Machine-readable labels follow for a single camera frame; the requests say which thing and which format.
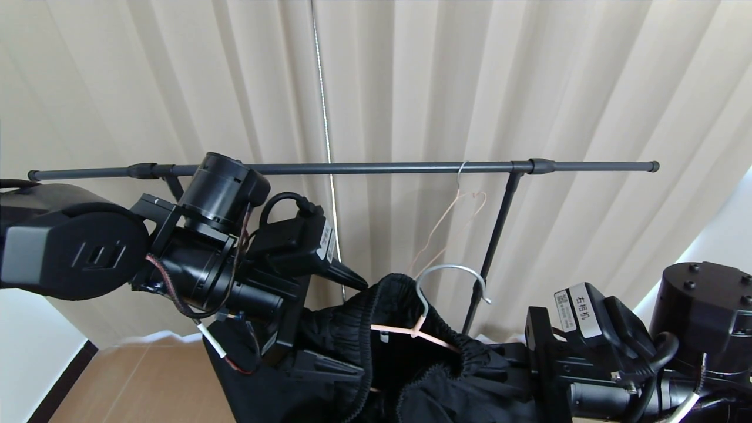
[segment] black fabric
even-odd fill
[[[359,382],[291,382],[283,373],[264,366],[254,375],[244,376],[220,361],[216,353],[209,353],[239,421],[534,421],[532,402],[518,403],[477,388],[467,379],[483,377],[487,367],[497,371],[506,360],[481,342],[452,330],[433,308],[421,330],[456,346],[459,354],[397,333],[389,335],[389,342],[381,342],[379,333],[371,330],[372,324],[412,327],[422,311],[415,282],[399,274],[388,275],[342,306],[305,310],[295,348],[362,367],[365,374]],[[241,355],[255,356],[253,341],[241,324],[215,322],[210,330],[234,361]],[[255,366],[256,361],[244,364]]]

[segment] tile floor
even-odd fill
[[[51,423],[233,422],[202,342],[165,338],[100,351]]]

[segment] curtain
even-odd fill
[[[0,9],[3,177],[197,163],[205,151],[246,163],[659,160],[654,174],[522,178],[488,278],[493,304],[479,306],[472,328],[501,341],[522,331],[527,306],[553,310],[553,293],[581,281],[634,306],[752,164],[747,2],[2,0]],[[463,193],[485,193],[484,207],[470,220],[484,196],[458,200],[413,275],[444,248],[436,263],[480,269],[505,178],[459,177]],[[369,283],[408,271],[457,180],[271,178],[273,192],[336,212],[341,259]],[[73,183],[126,206],[141,192],[170,198],[158,181]],[[291,212],[283,205],[276,218]],[[471,286],[453,270],[424,284],[457,330]],[[309,306],[339,302],[338,286],[312,283]],[[100,346],[192,331],[169,301],[128,288],[53,304]]]

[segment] white wall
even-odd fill
[[[677,263],[690,261],[711,261],[752,272],[752,169]],[[659,284],[635,308],[648,327]]]
[[[27,421],[85,342],[43,297],[0,290],[0,421]]]

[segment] hanger hook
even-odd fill
[[[423,290],[420,289],[420,284],[429,273],[441,269],[460,269],[475,276],[475,282],[481,284],[481,297],[483,298],[483,301],[487,304],[491,304],[491,300],[486,298],[486,280],[478,272],[475,272],[473,269],[463,266],[462,264],[438,264],[423,270],[415,280],[415,292],[418,294],[418,298],[420,298],[420,302],[423,304],[423,317],[428,315],[429,306],[426,296],[423,295]]]
[[[462,162],[461,165],[459,165],[459,170],[457,171],[457,190],[459,191],[459,176],[462,174],[462,168],[465,167],[466,164],[468,164],[469,160],[465,160]]]

